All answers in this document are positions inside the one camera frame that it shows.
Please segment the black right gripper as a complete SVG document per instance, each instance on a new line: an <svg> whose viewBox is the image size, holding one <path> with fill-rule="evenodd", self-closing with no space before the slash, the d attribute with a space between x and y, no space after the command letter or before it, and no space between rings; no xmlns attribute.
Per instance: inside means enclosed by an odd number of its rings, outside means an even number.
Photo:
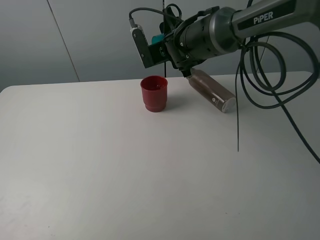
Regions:
<svg viewBox="0 0 320 240"><path fill-rule="evenodd" d="M193 67L208 59L208 22L163 21L159 29L161 34L171 35L167 49L173 68L189 78Z"/></svg>

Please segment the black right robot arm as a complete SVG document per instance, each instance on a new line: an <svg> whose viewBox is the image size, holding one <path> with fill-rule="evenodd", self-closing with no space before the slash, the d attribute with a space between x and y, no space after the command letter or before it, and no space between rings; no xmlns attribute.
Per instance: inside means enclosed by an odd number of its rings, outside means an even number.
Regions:
<svg viewBox="0 0 320 240"><path fill-rule="evenodd" d="M192 67L237 51L246 38L304 22L320 25L318 0L262 0L243 10L215 6L183 20L163 41L172 66L188 77Z"/></svg>

